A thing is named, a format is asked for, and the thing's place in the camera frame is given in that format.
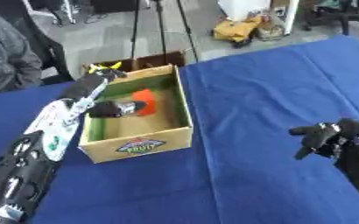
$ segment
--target open cardboard box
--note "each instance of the open cardboard box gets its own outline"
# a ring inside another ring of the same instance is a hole
[[[176,66],[128,73],[110,83],[97,101],[131,101],[131,94],[149,88],[156,98],[152,115],[96,119],[86,115],[80,147],[101,163],[191,146],[193,124]]]

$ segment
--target office chair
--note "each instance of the office chair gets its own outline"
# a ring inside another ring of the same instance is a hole
[[[316,10],[309,11],[306,14],[304,30],[311,31],[312,26],[339,21],[341,23],[342,33],[349,35],[349,21],[359,22],[359,8],[353,7],[352,3],[353,0],[340,1],[340,7],[338,9],[317,7]]]
[[[42,60],[42,70],[49,67],[56,68],[58,74],[43,79],[44,85],[74,80],[67,70],[62,45],[48,38],[35,25],[21,0],[0,0],[0,16],[25,35],[31,49]]]

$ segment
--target orange object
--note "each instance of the orange object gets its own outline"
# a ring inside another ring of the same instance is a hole
[[[155,96],[153,95],[150,89],[145,89],[142,91],[137,91],[132,94],[133,101],[145,102],[145,107],[137,111],[138,116],[147,116],[155,113]]]

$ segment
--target floor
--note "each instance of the floor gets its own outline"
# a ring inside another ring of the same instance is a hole
[[[192,28],[195,44],[201,60],[211,60],[231,54],[253,52],[278,46],[288,46],[319,39],[327,39],[340,33],[339,25],[316,27],[312,31],[302,31],[298,22],[292,35],[279,41],[255,41],[242,49],[233,49],[224,41],[214,40],[210,30],[219,22],[222,12],[217,0],[182,0],[188,22]],[[175,0],[162,1],[164,5],[165,34],[170,51],[189,49],[179,10]],[[158,18],[154,7],[140,12],[139,35],[137,39],[138,57],[161,53]],[[46,17],[35,17],[35,21],[51,38],[65,47],[67,64],[74,78],[80,77],[82,64],[105,60],[122,60],[130,57],[130,36],[133,26],[132,12],[111,13],[93,24],[85,24],[88,10],[78,16],[78,24],[57,27]],[[351,35],[359,38],[359,23],[351,25]],[[186,54],[187,63],[194,63],[191,51]]]

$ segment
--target blue tablecloth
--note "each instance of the blue tablecloth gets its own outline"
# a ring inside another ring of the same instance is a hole
[[[359,224],[359,193],[332,161],[295,161],[287,133],[359,119],[359,42],[230,56],[181,76],[192,148],[92,164],[74,143],[32,223]],[[0,94],[0,152],[66,85]]]

